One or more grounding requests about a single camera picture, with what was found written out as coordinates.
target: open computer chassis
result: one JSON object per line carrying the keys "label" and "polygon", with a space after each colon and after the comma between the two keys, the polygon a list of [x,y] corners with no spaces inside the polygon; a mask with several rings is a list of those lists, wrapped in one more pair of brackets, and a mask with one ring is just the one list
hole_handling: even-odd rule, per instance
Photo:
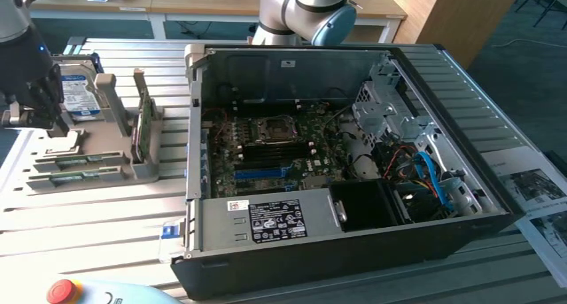
{"label": "open computer chassis", "polygon": [[522,216],[401,49],[194,44],[186,61],[190,298],[442,259]]}

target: sticker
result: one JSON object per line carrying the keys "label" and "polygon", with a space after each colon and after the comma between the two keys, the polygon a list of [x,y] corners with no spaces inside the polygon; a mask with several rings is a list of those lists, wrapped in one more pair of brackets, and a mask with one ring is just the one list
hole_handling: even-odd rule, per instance
{"label": "sticker", "polygon": [[282,61],[282,68],[291,68],[295,67],[295,60],[283,60]]}
{"label": "sticker", "polygon": [[76,166],[76,165],[84,165],[87,163],[86,159],[75,159],[75,160],[67,160],[67,161],[58,161],[59,166]]}
{"label": "sticker", "polygon": [[87,159],[88,159],[88,161],[103,161],[102,156],[88,156]]}
{"label": "sticker", "polygon": [[249,210],[249,200],[238,200],[238,201],[229,201],[227,207],[229,211],[238,211],[238,210]]}
{"label": "sticker", "polygon": [[146,12],[146,7],[122,7],[122,11]]}
{"label": "sticker", "polygon": [[99,174],[100,174],[100,173],[99,173],[98,171],[95,171],[95,172],[90,172],[90,173],[83,173],[83,176],[84,176],[84,177],[87,177],[87,178],[88,178],[88,177],[98,177],[98,176],[99,176]]}
{"label": "sticker", "polygon": [[100,107],[95,95],[87,90],[87,77],[84,75],[64,75],[62,76],[62,84],[64,94],[63,104],[67,111],[79,120],[96,119],[92,115],[100,113]]}
{"label": "sticker", "polygon": [[68,176],[68,177],[60,177],[60,178],[52,178],[51,179],[54,183],[71,183],[78,180],[83,180],[82,176]]}
{"label": "sticker", "polygon": [[299,200],[249,205],[253,240],[274,242],[307,236]]}

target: blue pcie slot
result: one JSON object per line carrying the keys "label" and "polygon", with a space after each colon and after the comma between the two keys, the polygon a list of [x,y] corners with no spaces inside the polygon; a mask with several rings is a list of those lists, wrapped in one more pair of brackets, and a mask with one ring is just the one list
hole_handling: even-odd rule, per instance
{"label": "blue pcie slot", "polygon": [[294,164],[291,164],[290,167],[285,167],[285,168],[239,170],[234,172],[234,178],[237,180],[286,178],[287,171],[291,169],[293,166]]}

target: emergency stop button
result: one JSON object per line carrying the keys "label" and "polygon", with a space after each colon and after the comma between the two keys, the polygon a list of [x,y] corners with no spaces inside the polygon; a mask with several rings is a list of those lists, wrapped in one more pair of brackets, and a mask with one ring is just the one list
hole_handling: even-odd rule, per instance
{"label": "emergency stop button", "polygon": [[66,304],[74,300],[78,295],[79,288],[68,279],[62,279],[52,285],[47,292],[47,301],[51,304]]}

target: aluminum extrusion table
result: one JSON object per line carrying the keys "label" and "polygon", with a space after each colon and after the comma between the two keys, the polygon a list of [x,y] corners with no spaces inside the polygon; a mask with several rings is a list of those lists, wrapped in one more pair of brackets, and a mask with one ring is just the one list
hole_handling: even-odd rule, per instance
{"label": "aluminum extrusion table", "polygon": [[[190,91],[183,49],[188,43],[92,38],[67,47],[70,54],[99,53],[104,71],[118,76],[118,93],[127,108],[139,104],[132,70],[146,70],[150,94],[166,108],[160,179],[152,184],[80,193],[19,195],[15,174],[27,168],[39,134],[22,131],[0,169],[3,272],[30,266],[38,271],[151,285],[184,303],[192,302],[170,265],[158,261],[162,225],[186,214]],[[479,151],[531,145],[443,50],[433,45],[402,49]],[[567,291],[557,286],[529,242],[510,227],[497,236],[471,242],[442,261],[208,302],[249,300],[327,304],[565,303]]]}

